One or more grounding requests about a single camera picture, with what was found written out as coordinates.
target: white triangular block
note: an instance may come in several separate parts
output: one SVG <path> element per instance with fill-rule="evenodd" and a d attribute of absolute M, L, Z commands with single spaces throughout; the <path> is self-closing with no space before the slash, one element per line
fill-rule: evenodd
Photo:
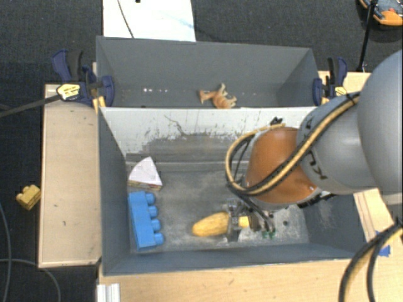
<path fill-rule="evenodd" d="M 162 181 L 159 177 L 157 167 L 151 157 L 141 160 L 135 165 L 128 177 L 131 186 L 151 187 L 160 189 Z"/>

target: white paper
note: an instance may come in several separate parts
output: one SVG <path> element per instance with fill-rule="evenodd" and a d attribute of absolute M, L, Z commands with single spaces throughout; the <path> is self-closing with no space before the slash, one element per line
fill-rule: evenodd
<path fill-rule="evenodd" d="M 155 184 L 162 186 L 156 165 L 151 157 L 141 160 L 131 171 L 129 181 L 140 182 L 143 184 Z"/>
<path fill-rule="evenodd" d="M 195 42 L 190 0 L 119 0 L 134 38 Z M 131 38 L 118 0 L 103 0 L 103 34 Z"/>

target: lego brick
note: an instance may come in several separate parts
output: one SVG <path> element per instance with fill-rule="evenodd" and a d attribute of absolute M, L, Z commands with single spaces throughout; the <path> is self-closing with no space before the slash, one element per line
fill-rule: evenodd
<path fill-rule="evenodd" d="M 137 250 L 151 249 L 164 243 L 164 236 L 158 231 L 161 223 L 156 216 L 155 196 L 145 191 L 136 191 L 128 195 L 130 217 Z"/>

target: wooden table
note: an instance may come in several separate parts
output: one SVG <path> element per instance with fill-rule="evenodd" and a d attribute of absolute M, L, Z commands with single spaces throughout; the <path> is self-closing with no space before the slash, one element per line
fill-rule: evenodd
<path fill-rule="evenodd" d="M 324 78 L 327 72 L 320 72 Z M 362 88 L 369 74 L 349 73 L 348 91 Z M 47 86 L 47 95 L 55 86 Z M 60 106 L 70 106 L 62 117 Z M 43 184 L 38 261 L 41 267 L 95 264 L 101 256 L 99 196 L 96 182 L 96 129 L 92 109 L 80 104 L 45 108 Z M 73 146 L 77 151 L 63 152 Z M 355 194 L 367 239 L 392 219 L 378 191 Z M 377 301 L 402 301 L 403 245 L 379 257 L 374 285 Z M 103 277 L 120 283 L 121 301 L 336 301 L 348 260 L 329 260 L 213 271 Z M 356 276 L 349 301 L 366 301 L 366 267 Z"/>

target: gray bin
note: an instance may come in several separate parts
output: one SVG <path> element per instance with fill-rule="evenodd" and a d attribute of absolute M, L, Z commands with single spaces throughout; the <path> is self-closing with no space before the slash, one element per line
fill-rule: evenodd
<path fill-rule="evenodd" d="M 98 116 L 105 275 L 348 258 L 365 242 L 352 196 L 276 212 L 273 239 L 248 230 L 236 243 L 191 235 L 194 222 L 233 197 L 224 176 L 228 146 L 275 116 L 298 127 L 313 109 L 317 69 L 310 49 L 98 37 L 97 71 L 112 75 L 116 86 L 114 107 Z M 248 108 L 201 105 L 196 90 L 221 82 Z M 147 156 L 164 183 L 155 195 L 166 242 L 137 252 L 127 176 Z"/>
<path fill-rule="evenodd" d="M 224 157 L 239 135 L 274 116 L 298 126 L 312 108 L 137 109 L 103 108 L 99 114 L 102 261 L 106 275 L 188 271 L 351 257 L 365 242 L 352 196 L 274 213 L 273 239 L 242 230 L 240 242 L 199 238 L 191 227 L 221 210 Z M 127 176 L 149 155 L 164 187 L 156 206 L 166 242 L 137 252 L 128 216 Z"/>
<path fill-rule="evenodd" d="M 238 106 L 314 105 L 309 48 L 100 36 L 96 43 L 97 73 L 112 76 L 114 106 L 201 107 L 196 91 L 221 83 Z"/>

